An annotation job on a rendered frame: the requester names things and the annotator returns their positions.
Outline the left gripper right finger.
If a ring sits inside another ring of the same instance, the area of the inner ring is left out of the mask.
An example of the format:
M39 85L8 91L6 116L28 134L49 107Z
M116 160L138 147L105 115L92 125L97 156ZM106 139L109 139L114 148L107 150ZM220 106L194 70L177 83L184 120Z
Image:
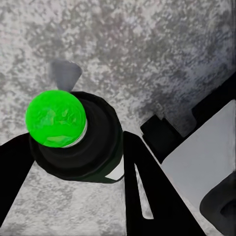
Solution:
M206 236L143 140L123 131L127 236ZM137 166L154 219L143 217Z

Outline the insectifuge atomizer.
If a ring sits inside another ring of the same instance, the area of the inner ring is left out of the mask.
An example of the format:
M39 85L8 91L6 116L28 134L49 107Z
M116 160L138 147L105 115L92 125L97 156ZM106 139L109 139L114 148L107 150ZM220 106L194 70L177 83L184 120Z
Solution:
M122 180L123 129L115 109L95 94L71 92L83 72L76 63L60 60L51 69L58 90L39 94L25 116L37 164L63 180Z

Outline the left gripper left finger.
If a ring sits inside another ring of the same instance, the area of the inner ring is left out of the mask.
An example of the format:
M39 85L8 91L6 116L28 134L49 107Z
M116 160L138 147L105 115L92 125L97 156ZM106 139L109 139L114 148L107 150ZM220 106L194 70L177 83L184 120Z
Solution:
M20 135L0 146L0 228L35 161L29 135Z

